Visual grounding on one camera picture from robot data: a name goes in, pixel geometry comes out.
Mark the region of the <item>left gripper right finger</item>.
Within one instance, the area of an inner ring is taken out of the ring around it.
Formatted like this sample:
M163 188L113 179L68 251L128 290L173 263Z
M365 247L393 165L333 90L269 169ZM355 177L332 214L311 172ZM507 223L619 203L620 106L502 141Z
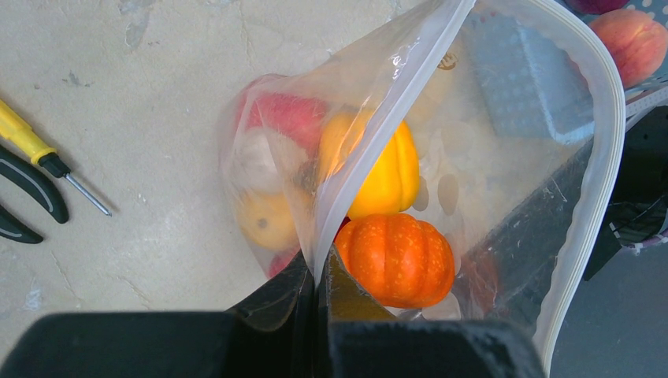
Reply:
M543 377L536 348L502 321L407 321L348 274L334 246L317 288L318 377Z

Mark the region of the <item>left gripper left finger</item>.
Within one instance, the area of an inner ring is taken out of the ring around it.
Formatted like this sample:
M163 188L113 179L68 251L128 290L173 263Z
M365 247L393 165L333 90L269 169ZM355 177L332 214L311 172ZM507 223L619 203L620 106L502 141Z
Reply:
M301 255L225 311L56 313L2 363L4 377L294 377L313 277Z

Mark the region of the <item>orange mini pumpkin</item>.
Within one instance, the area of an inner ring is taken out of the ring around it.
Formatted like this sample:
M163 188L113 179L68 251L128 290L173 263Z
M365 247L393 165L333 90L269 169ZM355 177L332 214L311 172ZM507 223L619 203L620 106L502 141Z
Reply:
M455 281L455 256L447 239L409 214L351 220L334 244L348 273L383 306L434 306Z

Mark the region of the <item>yellow lemon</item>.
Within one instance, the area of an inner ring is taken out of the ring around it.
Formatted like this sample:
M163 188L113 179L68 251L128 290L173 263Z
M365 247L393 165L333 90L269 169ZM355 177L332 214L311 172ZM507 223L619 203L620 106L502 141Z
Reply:
M236 220L241 232L259 247L278 253L299 245L282 193L243 193L236 202Z

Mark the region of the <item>yellow bell pepper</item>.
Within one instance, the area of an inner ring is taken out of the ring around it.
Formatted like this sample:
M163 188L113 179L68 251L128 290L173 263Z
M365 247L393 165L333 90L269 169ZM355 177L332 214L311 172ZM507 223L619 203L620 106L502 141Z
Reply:
M361 142L371 116L369 110L343 111L323 127L318 166L321 180L342 169ZM365 178L347 216L355 220L373 214L400 213L414 204L419 188L418 152L409 125L403 120Z

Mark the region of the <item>clear zip top bag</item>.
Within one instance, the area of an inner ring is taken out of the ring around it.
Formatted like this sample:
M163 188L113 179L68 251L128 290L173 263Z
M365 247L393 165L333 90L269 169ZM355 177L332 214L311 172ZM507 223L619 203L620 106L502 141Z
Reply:
M577 149L592 144L592 162L600 194L610 197L622 155L625 133L610 132L564 146L540 139L499 139L484 117L462 112L455 83L465 53L459 32L466 16L487 4L555 1L422 1L327 61L295 76L260 76L226 106L220 123L221 168L229 196L282 193L288 200L303 258L319 285L328 251L344 209L351 206L362 177L369 173L401 121L407 122L417 149L420 188L407 213L432 224L450 243L455 282L463 257L513 209L528 198ZM261 94L280 93L326 102L327 122L343 111L369 110L362 140L337 173L318 177L319 146L310 156L286 135L262 126L246 128L247 114ZM549 372L562 322L577 289L566 293L567 305L542 312L532 328L505 319L464 319L450 293L434 306L411 308L425 319L504 321L532 338L543 369Z

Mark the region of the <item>red apple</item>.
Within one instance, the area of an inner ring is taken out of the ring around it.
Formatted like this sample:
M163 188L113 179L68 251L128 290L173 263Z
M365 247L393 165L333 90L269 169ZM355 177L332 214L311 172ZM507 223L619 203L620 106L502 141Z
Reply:
M321 122L329 111L328 104L317 98L293 94L258 95L247 114L246 128L267 126L292 139L310 156L317 153Z

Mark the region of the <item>peach fruit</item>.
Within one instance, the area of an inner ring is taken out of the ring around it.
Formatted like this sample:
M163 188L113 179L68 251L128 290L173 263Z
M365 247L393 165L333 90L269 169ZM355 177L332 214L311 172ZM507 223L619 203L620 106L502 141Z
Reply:
M588 26L609 51L625 89L649 78L666 57L666 28L639 10L616 9Z

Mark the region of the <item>red bell pepper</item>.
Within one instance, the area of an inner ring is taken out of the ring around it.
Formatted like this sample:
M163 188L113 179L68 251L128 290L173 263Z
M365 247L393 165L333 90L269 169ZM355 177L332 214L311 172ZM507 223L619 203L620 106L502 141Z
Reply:
M295 255L298 255L299 253L300 249L297 247L276 254L269 265L267 277L269 279L272 279L274 276L280 273L286 266L288 266L290 262L294 259Z

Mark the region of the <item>purple red onion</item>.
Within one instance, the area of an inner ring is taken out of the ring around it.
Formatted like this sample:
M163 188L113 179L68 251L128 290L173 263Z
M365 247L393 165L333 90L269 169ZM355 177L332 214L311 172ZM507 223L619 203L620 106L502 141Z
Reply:
M601 15L621 9L629 0L564 0L573 11L584 15Z

